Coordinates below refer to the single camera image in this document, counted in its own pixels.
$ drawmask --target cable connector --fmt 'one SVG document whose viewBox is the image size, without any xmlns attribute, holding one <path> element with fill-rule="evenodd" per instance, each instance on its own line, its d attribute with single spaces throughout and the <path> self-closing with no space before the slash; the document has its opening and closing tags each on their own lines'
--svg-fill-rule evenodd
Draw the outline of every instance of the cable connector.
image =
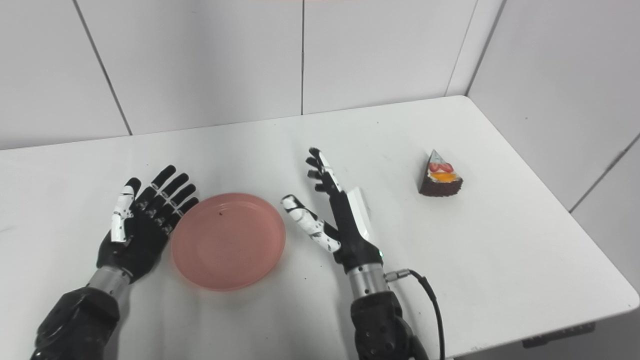
<svg viewBox="0 0 640 360">
<path fill-rule="evenodd" d="M 402 279 L 403 277 L 407 277 L 409 275 L 411 275 L 411 270 L 409 269 L 396 270 L 396 271 L 386 273 L 385 281 L 394 282 L 398 279 Z"/>
</svg>

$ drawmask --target robotic hand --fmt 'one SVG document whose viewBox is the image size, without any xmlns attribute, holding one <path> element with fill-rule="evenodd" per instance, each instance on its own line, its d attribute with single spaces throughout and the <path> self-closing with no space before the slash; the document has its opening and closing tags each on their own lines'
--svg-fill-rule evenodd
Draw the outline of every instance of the robotic hand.
<svg viewBox="0 0 640 360">
<path fill-rule="evenodd" d="M 298 225 L 333 253 L 336 263 L 344 267 L 353 290 L 351 320 L 360 360 L 427 360 L 424 347 L 402 318 L 396 294 L 387 285 L 409 275 L 411 270 L 385 275 L 382 254 L 369 242 L 369 217 L 360 189 L 346 193 L 322 152 L 311 148 L 309 153 L 312 156 L 307 158 L 307 163 L 314 169 L 307 175 L 321 181 L 316 191 L 329 195 L 337 229 L 318 219 L 293 195 L 285 196 L 282 205 Z"/>
<path fill-rule="evenodd" d="M 182 216 L 198 203 L 187 199 L 196 190 L 180 174 L 166 167 L 136 199 L 140 180 L 133 177 L 118 197 L 111 230 L 98 251 L 98 270 L 84 288 L 62 295 L 38 328 L 31 360 L 96 360 L 115 329 L 118 300 L 127 285 L 148 274 L 158 262 L 169 235 Z"/>
</svg>

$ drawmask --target black forearm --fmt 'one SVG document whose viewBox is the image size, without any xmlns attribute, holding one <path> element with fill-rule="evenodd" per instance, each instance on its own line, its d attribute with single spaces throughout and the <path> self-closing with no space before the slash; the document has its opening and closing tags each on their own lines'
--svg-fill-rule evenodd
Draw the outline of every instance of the black forearm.
<svg viewBox="0 0 640 360">
<path fill-rule="evenodd" d="M 128 283 L 126 273 L 104 267 L 86 287 L 64 294 L 38 328 L 32 360 L 102 359 Z"/>
</svg>

